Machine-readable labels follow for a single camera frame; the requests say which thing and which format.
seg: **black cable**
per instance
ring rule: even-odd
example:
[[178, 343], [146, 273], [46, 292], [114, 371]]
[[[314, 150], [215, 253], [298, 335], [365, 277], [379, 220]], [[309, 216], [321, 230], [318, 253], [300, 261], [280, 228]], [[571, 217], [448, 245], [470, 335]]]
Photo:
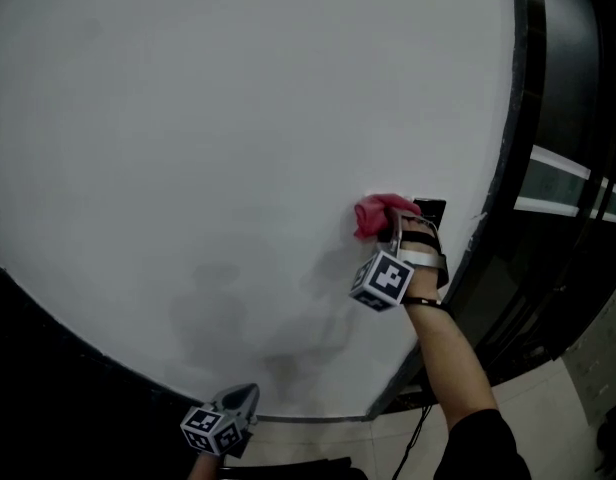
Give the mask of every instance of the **black cable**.
[[404, 467], [404, 464], [408, 460], [408, 454], [410, 453], [410, 450], [412, 450], [415, 447], [415, 444], [417, 444], [417, 439], [419, 439], [419, 434], [421, 433], [421, 427], [423, 427], [424, 421], [426, 421], [426, 416], [428, 416], [428, 413], [430, 412], [431, 409], [432, 409], [432, 406], [427, 405], [421, 410], [421, 418], [419, 418], [419, 423], [417, 423], [417, 427], [415, 428], [415, 431], [413, 432], [412, 437], [410, 438], [410, 442], [408, 443], [408, 446], [406, 446], [406, 452], [404, 453], [404, 456], [401, 459], [401, 463], [399, 464], [397, 471], [395, 471], [395, 474], [392, 475], [392, 480], [397, 480], [399, 473], [401, 473], [401, 468]]

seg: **tiled floor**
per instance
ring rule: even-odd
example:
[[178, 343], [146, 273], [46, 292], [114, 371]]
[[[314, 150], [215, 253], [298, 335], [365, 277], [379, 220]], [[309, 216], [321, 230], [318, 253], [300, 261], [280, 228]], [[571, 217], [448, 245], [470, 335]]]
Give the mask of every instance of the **tiled floor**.
[[[592, 480], [600, 457], [568, 371], [561, 360], [494, 388], [501, 412], [535, 480]], [[231, 466], [290, 464], [350, 457], [371, 480], [389, 480], [420, 411], [381, 416], [371, 423], [259, 423], [241, 460]], [[400, 479], [431, 479], [448, 438], [435, 406]]]

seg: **black sleeve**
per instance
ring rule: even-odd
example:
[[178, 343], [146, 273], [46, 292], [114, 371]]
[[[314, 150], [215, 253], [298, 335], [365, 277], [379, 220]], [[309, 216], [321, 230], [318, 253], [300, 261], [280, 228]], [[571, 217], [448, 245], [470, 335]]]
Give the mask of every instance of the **black sleeve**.
[[456, 478], [530, 480], [515, 438], [499, 411], [471, 414], [450, 431], [435, 480]]

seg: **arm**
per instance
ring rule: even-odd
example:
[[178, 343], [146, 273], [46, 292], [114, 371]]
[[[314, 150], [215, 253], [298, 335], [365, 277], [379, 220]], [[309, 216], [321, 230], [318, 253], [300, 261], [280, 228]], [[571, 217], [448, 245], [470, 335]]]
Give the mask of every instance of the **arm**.
[[201, 453], [192, 468], [188, 480], [216, 480], [220, 458], [207, 453]]
[[[404, 220], [405, 230], [432, 234], [427, 226]], [[432, 247], [403, 243], [404, 249], [436, 254]], [[437, 270], [419, 267], [408, 287], [410, 297], [439, 300]], [[421, 343], [428, 379], [444, 411], [448, 429], [484, 409], [497, 409], [490, 383], [470, 343], [445, 311], [427, 306], [406, 306]]]

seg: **red cloth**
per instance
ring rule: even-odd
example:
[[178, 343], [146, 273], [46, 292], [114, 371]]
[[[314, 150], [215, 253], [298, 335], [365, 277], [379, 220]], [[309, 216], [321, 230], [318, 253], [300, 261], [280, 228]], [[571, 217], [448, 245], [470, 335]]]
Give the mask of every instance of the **red cloth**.
[[421, 215], [421, 208], [418, 205], [397, 194], [374, 194], [364, 197], [355, 205], [355, 214], [357, 215], [355, 237], [363, 240], [375, 236], [382, 229], [386, 229], [390, 225], [388, 217], [384, 213], [386, 208], [408, 210], [415, 215]]

